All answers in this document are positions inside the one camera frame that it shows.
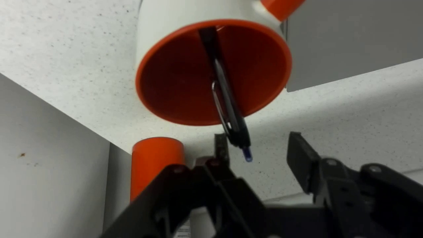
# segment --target orange pipe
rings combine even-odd
[[[305,0],[262,0],[265,8],[279,21],[285,21],[295,12]]]
[[[133,148],[131,201],[171,164],[184,164],[184,144],[172,137],[150,137]]]

